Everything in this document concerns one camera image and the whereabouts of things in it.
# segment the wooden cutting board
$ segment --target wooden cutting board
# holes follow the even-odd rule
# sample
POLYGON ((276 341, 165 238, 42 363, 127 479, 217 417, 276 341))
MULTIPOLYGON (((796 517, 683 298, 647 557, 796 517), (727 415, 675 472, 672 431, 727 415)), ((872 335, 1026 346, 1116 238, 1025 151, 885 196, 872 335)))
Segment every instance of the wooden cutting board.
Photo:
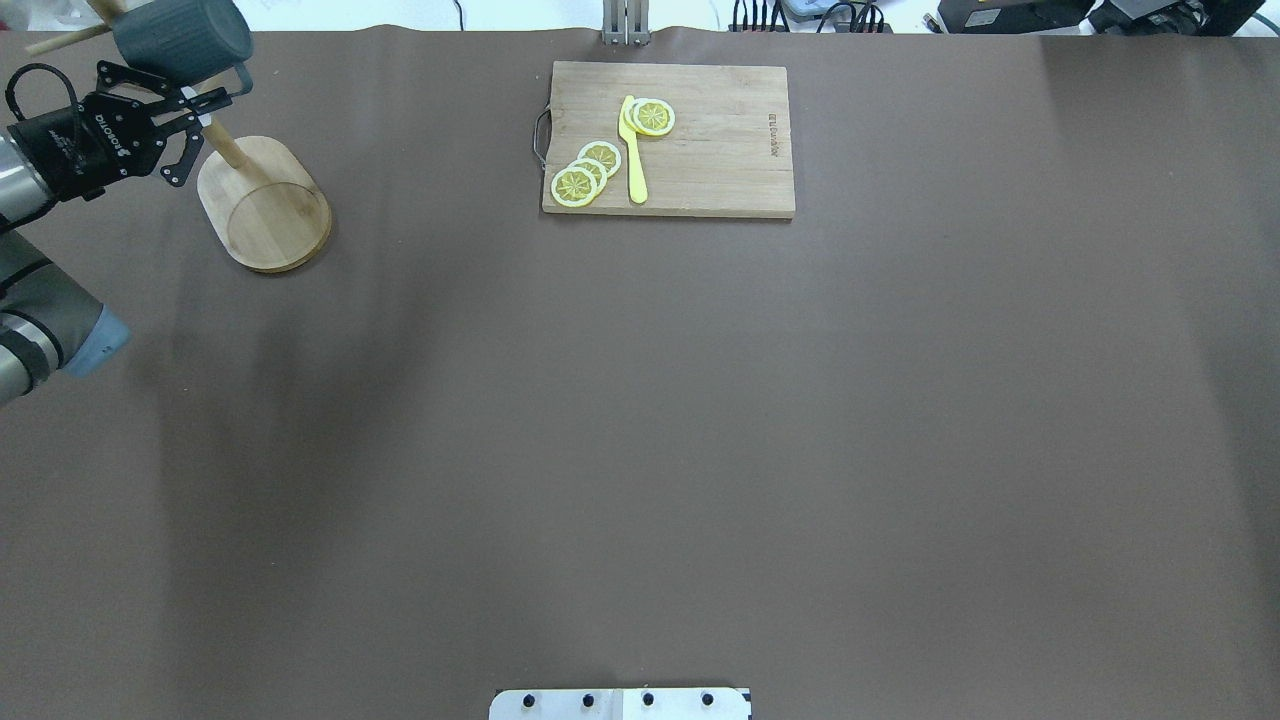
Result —
POLYGON ((550 122, 547 213, 795 217, 786 68, 557 61, 550 122), (627 146, 618 137, 618 110, 627 95, 658 97, 676 110, 668 135, 639 138, 649 183, 644 205, 627 195, 627 146), (617 145, 622 168, 590 205, 564 208, 552 199, 552 176, 593 140, 617 145))

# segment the lemon slice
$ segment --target lemon slice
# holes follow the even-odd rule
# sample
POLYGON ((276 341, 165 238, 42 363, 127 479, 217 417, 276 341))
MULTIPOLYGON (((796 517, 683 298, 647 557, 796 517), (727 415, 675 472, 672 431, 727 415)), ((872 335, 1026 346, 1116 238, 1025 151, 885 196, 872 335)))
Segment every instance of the lemon slice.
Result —
POLYGON ((628 124, 636 132, 660 137, 676 127, 676 110, 666 100, 637 97, 627 110, 628 124))
POLYGON ((595 176, 581 165, 570 165, 552 177, 552 197, 566 208, 581 208, 599 191, 595 176))
POLYGON ((579 158, 568 164, 570 168, 586 168, 591 177, 595 178, 595 195, 604 191, 605 183, 609 182, 609 170, 604 167, 604 163, 591 159, 591 158, 579 158))
POLYGON ((605 174, 611 178, 622 167, 622 152, 618 150, 618 146, 603 140, 588 142, 577 151, 577 156, 590 158, 604 165, 605 174))

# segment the brown paper backdrop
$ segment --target brown paper backdrop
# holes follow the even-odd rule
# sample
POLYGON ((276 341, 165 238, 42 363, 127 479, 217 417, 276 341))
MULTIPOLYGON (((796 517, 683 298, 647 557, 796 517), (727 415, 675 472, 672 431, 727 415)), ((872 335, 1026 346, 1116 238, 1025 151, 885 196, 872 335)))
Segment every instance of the brown paper backdrop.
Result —
POLYGON ((136 338, 0 413, 0 716, 1280 715, 1280 44, 598 38, 257 36, 283 277, 159 181, 24 229, 136 338), (556 59, 786 65, 795 222, 541 214, 556 59))

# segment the metal bracket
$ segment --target metal bracket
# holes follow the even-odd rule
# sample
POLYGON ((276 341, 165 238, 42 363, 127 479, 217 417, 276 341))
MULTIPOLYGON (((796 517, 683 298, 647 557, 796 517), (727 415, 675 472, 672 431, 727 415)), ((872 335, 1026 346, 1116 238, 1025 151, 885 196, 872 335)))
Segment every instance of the metal bracket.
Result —
POLYGON ((649 0, 604 0, 605 45, 649 45, 649 0))
MULTIPOLYGON (((97 90, 86 95, 77 109, 83 109, 86 117, 104 118, 97 120, 99 124, 105 123, 105 118, 114 118, 111 126, 101 127, 104 129, 111 127, 111 133, 118 137, 118 142, 110 141, 110 137, 106 140, 115 145, 120 174, 136 177, 151 174, 164 154, 169 136, 182 133, 184 137, 182 156, 175 163, 160 168, 160 174, 168 184, 182 187, 205 145, 205 138, 200 135, 200 117, 230 104, 232 99, 224 88, 191 95, 187 88, 173 87, 160 76, 102 60, 97 65, 97 90), (141 87, 160 95, 163 100, 142 104, 108 92, 120 85, 141 87), (169 113, 178 115, 155 124, 156 118, 169 113)), ((93 123, 87 124, 90 128, 93 127, 93 123)))
POLYGON ((595 688, 502 691, 489 720, 751 720, 748 688, 595 688))

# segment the robotic arm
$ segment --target robotic arm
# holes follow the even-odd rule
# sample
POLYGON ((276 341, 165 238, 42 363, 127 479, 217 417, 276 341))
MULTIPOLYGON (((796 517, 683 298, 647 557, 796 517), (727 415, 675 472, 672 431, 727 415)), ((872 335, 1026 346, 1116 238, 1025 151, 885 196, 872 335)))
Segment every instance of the robotic arm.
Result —
POLYGON ((55 370, 91 373, 129 338, 105 305, 13 231, 59 202, 93 200, 108 184, 150 176, 179 133, 182 154, 160 177, 182 187, 204 146, 205 115, 252 90, 243 65, 252 38, 232 0, 156 0, 120 15, 113 29, 128 67, 97 63, 96 88, 83 99, 65 74, 40 63, 18 69, 5 88, 18 122, 0 135, 0 406, 55 370), (229 68, 239 91, 192 90, 229 68), (23 114, 18 81, 35 70, 61 79, 65 108, 23 114), (120 95, 125 85, 156 99, 120 95))

